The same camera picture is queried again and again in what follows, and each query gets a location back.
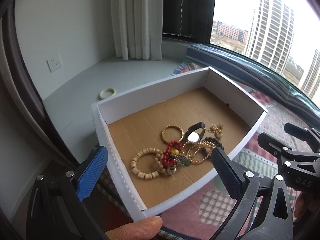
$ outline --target sky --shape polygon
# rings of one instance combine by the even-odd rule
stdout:
[[[294,38],[290,56],[308,70],[315,49],[320,49],[320,21],[306,0],[282,2],[294,10]],[[253,10],[259,3],[260,0],[215,0],[213,20],[250,32]]]

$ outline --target white curtain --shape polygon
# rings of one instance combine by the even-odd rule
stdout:
[[[111,0],[116,55],[161,60],[163,0]]]

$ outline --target watch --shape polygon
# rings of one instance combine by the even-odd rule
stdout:
[[[195,130],[202,128],[202,132],[196,133]],[[188,128],[184,135],[185,142],[199,142],[205,133],[205,124],[204,122],[196,123]]]

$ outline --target yellow bead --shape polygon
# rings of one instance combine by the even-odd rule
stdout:
[[[171,154],[173,155],[173,156],[178,156],[179,155],[179,151],[178,150],[172,150],[172,152],[171,152]]]

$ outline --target wall socket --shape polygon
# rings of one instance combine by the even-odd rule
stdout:
[[[50,72],[57,70],[58,68],[62,67],[62,62],[60,59],[59,54],[56,54],[55,56],[49,57],[47,59],[47,64],[49,66]]]

